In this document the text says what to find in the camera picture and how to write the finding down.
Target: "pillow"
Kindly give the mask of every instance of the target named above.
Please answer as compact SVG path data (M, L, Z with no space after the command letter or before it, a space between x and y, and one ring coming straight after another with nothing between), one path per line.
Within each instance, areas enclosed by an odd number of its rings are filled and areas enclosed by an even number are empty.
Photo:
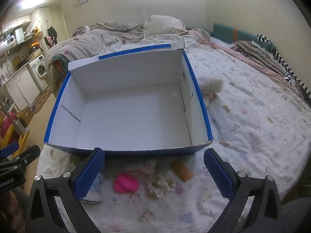
M145 22L144 38L160 34L178 34L187 32L182 21L174 17L153 15Z

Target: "hanging clothes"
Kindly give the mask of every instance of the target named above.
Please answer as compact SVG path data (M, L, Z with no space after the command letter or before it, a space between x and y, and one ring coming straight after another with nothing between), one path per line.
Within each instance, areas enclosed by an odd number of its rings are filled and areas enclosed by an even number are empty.
M48 47L55 46L54 37L50 37L50 36L44 37L44 41Z
M52 26L48 29L48 35L54 39L54 43L57 44L57 32Z

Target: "metal rod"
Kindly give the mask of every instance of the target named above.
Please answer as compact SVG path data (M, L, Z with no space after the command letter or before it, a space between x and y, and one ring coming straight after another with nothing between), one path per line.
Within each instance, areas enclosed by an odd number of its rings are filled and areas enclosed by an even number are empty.
M7 108L4 107L2 101L0 101L0 105L1 105L1 108L2 108L2 110L4 111L4 113L7 115L7 118L10 119L11 123L13 123L14 127L18 130L18 132L19 132L21 135L24 135L24 131L21 130L21 129L19 128L19 126L16 124L16 122L12 119L10 113L7 112Z
M5 117L7 117L7 114L3 113L2 111L0 111L0 113L1 113L2 115L4 115Z

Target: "washing machine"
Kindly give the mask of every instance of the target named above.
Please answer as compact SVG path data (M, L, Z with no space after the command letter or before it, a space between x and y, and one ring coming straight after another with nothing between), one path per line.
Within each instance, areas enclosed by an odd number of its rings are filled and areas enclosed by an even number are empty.
M45 81L47 76L47 72L45 69L45 58L44 55L41 54L37 58L35 58L32 62L29 62L27 65L27 69L32 76L35 84L37 85L38 89L41 93L47 89L48 84Z

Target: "black and white striped scarf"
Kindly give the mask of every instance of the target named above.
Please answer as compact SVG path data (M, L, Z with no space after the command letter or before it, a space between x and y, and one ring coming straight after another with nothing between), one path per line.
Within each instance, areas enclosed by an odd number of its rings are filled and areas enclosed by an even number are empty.
M258 34L258 41L259 42L267 42L270 44L273 44L272 41L270 39L268 39L267 37L265 37L262 34ZM308 87L295 75L295 73L293 72L292 69L290 69L290 67L288 66L288 64L285 62L285 60L281 57L281 55L279 54L275 44L273 44L275 47L275 53L273 54L274 59L281 64L285 69L286 69L286 74L284 76L284 79L288 82L290 82L292 79L294 79L295 81L298 82L298 84L301 87L301 92L305 98L305 100L307 101L307 103L310 103L311 101L311 92L308 89Z

